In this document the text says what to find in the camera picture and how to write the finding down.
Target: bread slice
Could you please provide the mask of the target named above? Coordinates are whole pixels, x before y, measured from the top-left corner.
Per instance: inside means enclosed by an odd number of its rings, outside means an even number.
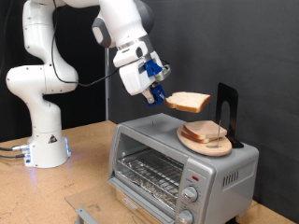
[[[202,111],[206,103],[209,102],[210,98],[210,95],[180,91],[175,92],[172,96],[166,98],[165,102],[170,108],[199,113]]]
[[[202,144],[209,143],[210,141],[214,141],[214,140],[217,139],[217,138],[197,139],[197,138],[194,138],[194,137],[192,137],[191,135],[189,135],[189,134],[184,130],[184,127],[180,127],[179,130],[181,131],[181,135],[184,136],[185,138],[188,138],[189,140],[192,140],[192,141],[194,141],[194,142],[198,142],[198,143],[202,143]]]
[[[184,123],[184,130],[190,136],[202,140],[207,138],[217,138],[219,125],[212,120],[202,120],[191,123]],[[220,137],[227,134],[227,131],[221,127]]]

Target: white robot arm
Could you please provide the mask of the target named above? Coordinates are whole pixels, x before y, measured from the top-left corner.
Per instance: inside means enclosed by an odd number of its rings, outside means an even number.
[[[153,20],[150,8],[144,3],[139,0],[28,0],[23,8],[24,44],[26,50],[44,64],[12,68],[7,74],[8,88],[30,111],[32,137],[28,145],[16,147],[30,155],[25,158],[27,167],[59,166],[69,155],[66,138],[62,135],[60,108],[43,98],[45,94],[65,93],[77,87],[76,70],[60,56],[55,42],[52,45],[52,13],[64,5],[100,6],[93,32],[100,45],[118,48],[114,64],[120,67],[126,90],[132,95],[143,93],[149,106],[164,100],[159,82],[169,75],[170,67],[163,67],[151,46],[146,29],[150,31]],[[72,84],[62,82],[56,75]]]

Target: black stand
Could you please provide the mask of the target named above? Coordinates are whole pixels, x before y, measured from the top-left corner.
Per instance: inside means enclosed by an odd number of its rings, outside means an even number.
[[[239,224],[239,223],[236,222],[235,217],[234,217],[231,220],[229,220],[228,222],[226,222],[226,224]]]
[[[238,98],[238,93],[235,89],[226,86],[223,83],[219,83],[216,107],[216,122],[219,123],[221,120],[222,105],[226,101],[230,106],[230,125],[226,136],[231,141],[233,148],[244,147],[242,143],[235,139],[235,124]]]

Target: blue gripper part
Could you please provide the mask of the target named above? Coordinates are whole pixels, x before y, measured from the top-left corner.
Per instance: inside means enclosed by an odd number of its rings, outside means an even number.
[[[161,97],[161,94],[164,97],[166,97],[166,94],[165,94],[165,92],[164,92],[164,90],[163,90],[163,88],[162,88],[161,85],[156,86],[155,88],[153,88],[152,90],[150,90],[150,92],[151,92],[151,94],[153,94],[153,96],[155,98],[155,103],[149,104],[148,100],[145,98],[146,101],[147,101],[147,103],[148,103],[148,107],[153,107],[153,106],[161,104],[164,101],[164,99]]]
[[[161,71],[163,70],[163,68],[160,67],[157,63],[155,63],[152,59],[146,62],[145,65],[149,77],[156,76],[157,74],[161,73]]]

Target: black cable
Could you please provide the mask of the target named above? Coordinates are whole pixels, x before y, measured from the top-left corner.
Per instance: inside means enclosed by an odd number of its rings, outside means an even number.
[[[14,156],[14,157],[7,157],[7,156],[0,155],[0,158],[8,158],[8,159],[19,159],[19,158],[24,158],[24,157],[25,157],[24,154],[20,154],[20,155]]]
[[[4,32],[3,32],[3,58],[2,58],[2,64],[1,64],[1,68],[0,68],[0,76],[2,75],[2,69],[3,69],[3,66],[5,64],[5,61],[6,61],[6,39],[7,39],[7,23],[8,23],[8,17],[9,17],[9,14],[10,14],[10,11],[11,11],[11,7],[13,5],[13,2],[14,0],[11,0],[10,3],[9,3],[9,8],[8,8],[8,11],[7,11],[7,15],[6,15],[6,20],[5,20],[5,23],[4,23]]]
[[[12,151],[12,148],[0,147],[0,151]]]
[[[58,10],[57,10],[57,6],[56,6],[56,1],[53,0],[53,3],[55,5],[55,11],[56,11],[56,22],[55,22],[55,27],[54,27],[54,35],[53,35],[53,39],[52,39],[52,49],[51,49],[51,57],[52,57],[52,64],[53,64],[53,68],[54,68],[54,72],[55,72],[55,76],[58,78],[58,80],[60,80],[61,82],[64,82],[64,83],[68,83],[68,84],[78,84],[79,86],[81,87],[91,87],[92,85],[100,82],[100,81],[103,81],[105,80],[106,78],[109,78],[109,77],[112,77],[114,74],[116,74],[120,69],[118,68],[117,70],[115,70],[112,74],[106,76],[106,77],[102,77],[90,84],[81,84],[79,82],[74,82],[74,81],[64,81],[62,79],[60,79],[57,75],[57,71],[56,71],[56,68],[55,68],[55,63],[54,63],[54,55],[53,55],[53,49],[54,49],[54,40],[55,40],[55,34],[56,34],[56,28],[57,28],[57,24],[58,24]]]
[[[166,60],[164,60],[163,58],[160,57],[160,60],[163,61],[164,63],[170,65],[170,63],[168,63]]]

